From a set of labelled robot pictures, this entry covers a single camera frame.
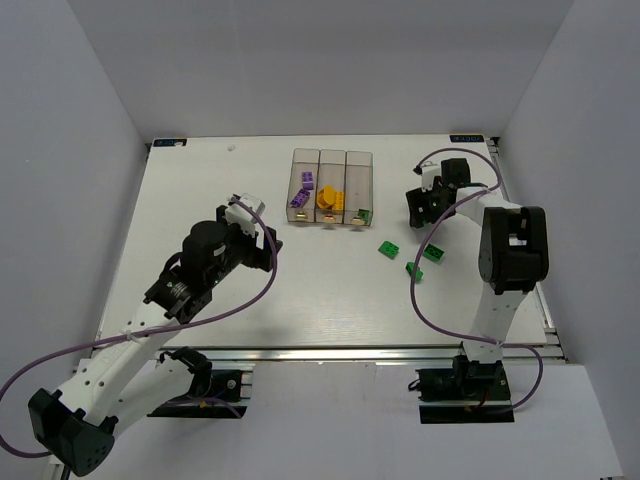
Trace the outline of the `green lego two-by-two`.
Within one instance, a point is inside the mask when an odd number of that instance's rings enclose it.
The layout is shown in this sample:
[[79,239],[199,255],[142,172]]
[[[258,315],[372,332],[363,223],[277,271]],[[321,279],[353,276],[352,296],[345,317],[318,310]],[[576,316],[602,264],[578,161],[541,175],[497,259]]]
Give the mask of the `green lego two-by-two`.
[[381,253],[383,256],[391,260],[396,258],[396,256],[399,253],[399,250],[400,248],[396,244],[388,240],[383,241],[378,248],[379,253]]

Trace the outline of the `purple long lego brick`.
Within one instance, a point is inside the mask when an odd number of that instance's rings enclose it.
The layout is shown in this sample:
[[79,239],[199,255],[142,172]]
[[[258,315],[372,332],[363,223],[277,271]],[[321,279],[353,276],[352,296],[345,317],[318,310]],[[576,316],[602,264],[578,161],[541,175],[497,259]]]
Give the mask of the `purple long lego brick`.
[[291,208],[303,208],[311,197],[311,191],[300,189],[289,202]]

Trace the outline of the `orange curved lego brick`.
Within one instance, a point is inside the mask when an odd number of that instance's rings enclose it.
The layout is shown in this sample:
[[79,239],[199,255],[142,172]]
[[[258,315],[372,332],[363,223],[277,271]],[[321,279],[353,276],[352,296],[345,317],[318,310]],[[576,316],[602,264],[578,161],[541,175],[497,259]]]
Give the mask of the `orange curved lego brick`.
[[320,189],[316,195],[316,205],[320,209],[332,209],[336,201],[336,191],[330,185]]

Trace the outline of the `purple small lego brick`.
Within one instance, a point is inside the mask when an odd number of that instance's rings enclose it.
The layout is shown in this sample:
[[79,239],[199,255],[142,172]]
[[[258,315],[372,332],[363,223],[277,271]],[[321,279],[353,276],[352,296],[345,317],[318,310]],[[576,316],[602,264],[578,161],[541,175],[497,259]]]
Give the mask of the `purple small lego brick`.
[[312,171],[303,171],[301,173],[302,189],[312,191],[315,187],[315,177]]

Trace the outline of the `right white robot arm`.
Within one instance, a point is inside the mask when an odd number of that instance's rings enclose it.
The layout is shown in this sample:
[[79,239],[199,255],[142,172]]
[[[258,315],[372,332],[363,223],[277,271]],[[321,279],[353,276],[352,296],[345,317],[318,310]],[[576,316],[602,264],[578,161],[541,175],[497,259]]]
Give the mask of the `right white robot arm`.
[[420,229],[461,214],[481,228],[478,270],[483,289],[462,354],[472,365],[502,360],[516,312],[549,271],[546,214],[504,199],[496,189],[471,181],[466,158],[414,168],[421,186],[406,193],[409,225]]

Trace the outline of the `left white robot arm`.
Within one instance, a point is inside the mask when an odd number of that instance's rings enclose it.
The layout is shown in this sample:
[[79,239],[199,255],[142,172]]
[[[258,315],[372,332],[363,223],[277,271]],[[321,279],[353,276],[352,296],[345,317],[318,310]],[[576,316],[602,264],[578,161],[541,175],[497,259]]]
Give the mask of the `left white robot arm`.
[[274,273],[282,246],[261,219],[264,203],[233,195],[213,220],[196,223],[165,264],[125,325],[54,392],[38,390],[28,402],[36,440],[78,477],[92,473],[133,423],[177,398],[208,395],[212,363],[190,347],[161,348],[213,299],[236,267]]

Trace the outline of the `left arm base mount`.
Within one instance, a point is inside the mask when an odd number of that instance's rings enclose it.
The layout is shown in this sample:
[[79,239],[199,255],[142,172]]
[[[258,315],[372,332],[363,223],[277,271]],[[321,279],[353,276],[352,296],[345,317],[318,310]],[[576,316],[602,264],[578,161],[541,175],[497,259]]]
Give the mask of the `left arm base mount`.
[[253,367],[244,364],[213,362],[200,352],[188,349],[162,352],[157,366],[169,361],[186,361],[199,367],[185,394],[174,397],[151,413],[150,418],[237,419],[246,414],[252,395]]

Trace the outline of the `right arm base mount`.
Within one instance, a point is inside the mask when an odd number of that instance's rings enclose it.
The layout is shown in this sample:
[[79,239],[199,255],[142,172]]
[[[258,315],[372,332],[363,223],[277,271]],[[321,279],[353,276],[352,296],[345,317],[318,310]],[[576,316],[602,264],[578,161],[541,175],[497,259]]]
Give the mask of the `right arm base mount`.
[[424,425],[512,423],[511,392],[503,363],[455,356],[447,368],[423,368],[407,389],[418,395]]

